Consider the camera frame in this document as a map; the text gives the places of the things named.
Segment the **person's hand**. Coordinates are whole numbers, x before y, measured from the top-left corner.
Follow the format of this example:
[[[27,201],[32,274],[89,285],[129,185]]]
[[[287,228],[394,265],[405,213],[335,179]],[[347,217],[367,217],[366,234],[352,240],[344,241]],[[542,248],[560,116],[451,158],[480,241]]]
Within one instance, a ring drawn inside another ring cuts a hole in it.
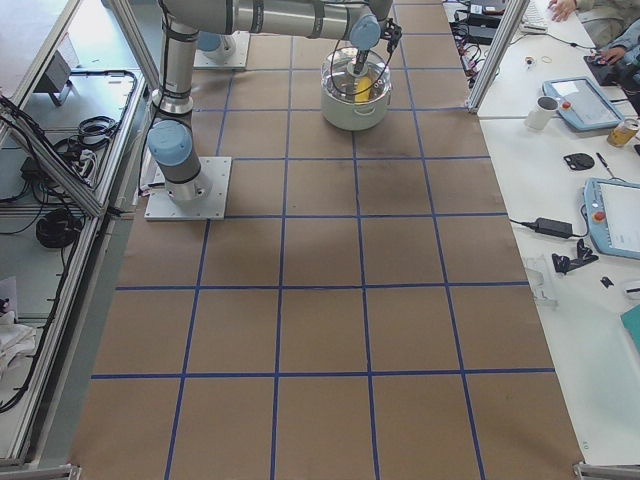
[[[555,22],[566,21],[572,13],[578,9],[577,0],[550,0],[548,9],[551,11],[551,19]]]

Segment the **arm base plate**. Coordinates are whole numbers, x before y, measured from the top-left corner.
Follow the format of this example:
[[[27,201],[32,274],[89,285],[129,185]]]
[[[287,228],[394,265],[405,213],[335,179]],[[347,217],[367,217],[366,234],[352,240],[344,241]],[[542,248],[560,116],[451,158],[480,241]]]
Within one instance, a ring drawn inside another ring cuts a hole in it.
[[[195,69],[245,70],[251,36],[246,32],[220,35],[201,31],[194,60]]]
[[[144,218],[149,221],[223,220],[231,157],[200,157],[201,170],[184,184],[166,182],[159,167],[149,189]]]

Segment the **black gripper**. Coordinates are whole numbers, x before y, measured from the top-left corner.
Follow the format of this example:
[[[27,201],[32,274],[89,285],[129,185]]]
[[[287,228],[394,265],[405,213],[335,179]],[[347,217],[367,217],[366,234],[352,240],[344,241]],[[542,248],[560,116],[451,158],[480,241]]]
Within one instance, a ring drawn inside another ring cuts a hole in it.
[[[352,27],[352,45],[357,49],[353,74],[358,75],[365,69],[369,51],[380,40],[387,42],[387,53],[392,56],[401,38],[402,27],[392,18],[381,25],[376,17],[360,17]]]

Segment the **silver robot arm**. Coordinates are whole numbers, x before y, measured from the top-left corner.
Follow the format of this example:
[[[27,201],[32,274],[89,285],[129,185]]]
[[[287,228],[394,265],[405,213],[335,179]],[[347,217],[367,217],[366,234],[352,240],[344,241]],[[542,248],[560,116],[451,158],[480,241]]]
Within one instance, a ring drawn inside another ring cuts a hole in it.
[[[205,57],[220,64],[224,63],[235,53],[236,42],[230,35],[201,31],[197,47]]]
[[[391,94],[388,64],[374,47],[394,52],[401,27],[388,1],[163,1],[160,84],[152,102],[158,117],[147,146],[164,176],[171,200],[206,197],[212,181],[193,144],[190,126],[192,73],[199,35],[271,33],[347,41],[330,54],[322,71],[322,110],[332,125],[368,130],[386,116]]]

